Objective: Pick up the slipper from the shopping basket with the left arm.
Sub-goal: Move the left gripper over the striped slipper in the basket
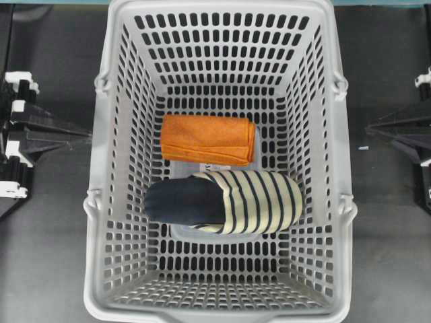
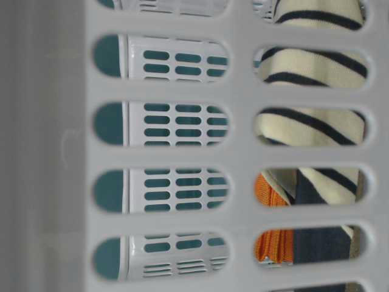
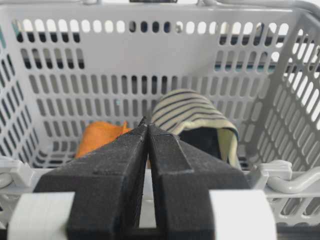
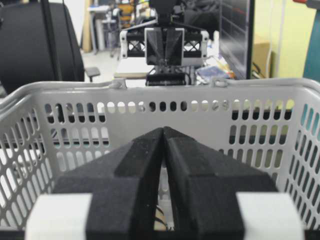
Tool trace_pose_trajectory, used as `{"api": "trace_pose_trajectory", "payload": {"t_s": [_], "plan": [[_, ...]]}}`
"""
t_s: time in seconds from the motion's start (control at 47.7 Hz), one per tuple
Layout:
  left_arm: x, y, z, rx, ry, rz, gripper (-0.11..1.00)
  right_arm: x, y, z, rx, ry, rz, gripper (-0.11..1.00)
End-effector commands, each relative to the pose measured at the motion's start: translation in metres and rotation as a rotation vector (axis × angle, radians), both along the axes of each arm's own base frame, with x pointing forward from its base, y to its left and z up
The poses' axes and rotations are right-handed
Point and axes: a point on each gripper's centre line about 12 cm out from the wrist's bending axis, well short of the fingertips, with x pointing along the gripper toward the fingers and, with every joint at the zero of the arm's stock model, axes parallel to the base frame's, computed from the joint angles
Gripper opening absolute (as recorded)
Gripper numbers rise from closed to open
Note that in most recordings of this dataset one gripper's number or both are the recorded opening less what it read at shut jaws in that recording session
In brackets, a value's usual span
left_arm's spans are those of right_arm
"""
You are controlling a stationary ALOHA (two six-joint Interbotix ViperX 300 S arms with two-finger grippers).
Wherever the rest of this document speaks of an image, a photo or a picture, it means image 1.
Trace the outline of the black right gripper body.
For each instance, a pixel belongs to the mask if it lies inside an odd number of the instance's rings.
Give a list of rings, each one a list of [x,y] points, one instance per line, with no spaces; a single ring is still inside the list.
[[[418,75],[415,87],[420,93],[421,119],[418,125],[422,128],[421,171],[424,191],[424,204],[430,206],[430,67],[425,74]]]

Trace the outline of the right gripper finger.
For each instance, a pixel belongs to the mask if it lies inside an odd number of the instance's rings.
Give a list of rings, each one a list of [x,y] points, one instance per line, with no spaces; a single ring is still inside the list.
[[[424,133],[418,125],[421,119],[422,109],[420,104],[414,104],[401,110],[384,115],[372,121],[366,127],[369,135],[384,135],[396,137],[420,137]]]
[[[418,164],[420,166],[430,165],[430,149],[416,145],[410,145],[398,140],[392,140],[391,145],[395,149],[398,149],[399,151],[406,154],[413,164]]]

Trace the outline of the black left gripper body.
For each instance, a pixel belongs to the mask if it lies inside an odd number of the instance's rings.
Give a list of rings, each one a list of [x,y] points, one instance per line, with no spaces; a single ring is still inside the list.
[[[26,199],[34,162],[24,155],[26,105],[39,94],[29,71],[9,71],[1,76],[1,197]]]

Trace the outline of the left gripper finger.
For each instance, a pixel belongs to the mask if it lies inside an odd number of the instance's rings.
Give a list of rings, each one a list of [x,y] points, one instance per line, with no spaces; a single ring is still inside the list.
[[[34,169],[42,154],[77,144],[88,143],[88,137],[59,135],[10,140],[7,153],[1,154],[1,217],[21,207],[31,197]]]
[[[11,123],[24,126],[33,131],[46,131],[79,137],[90,137],[90,130],[63,120],[48,110],[24,100],[15,100],[11,104]]]

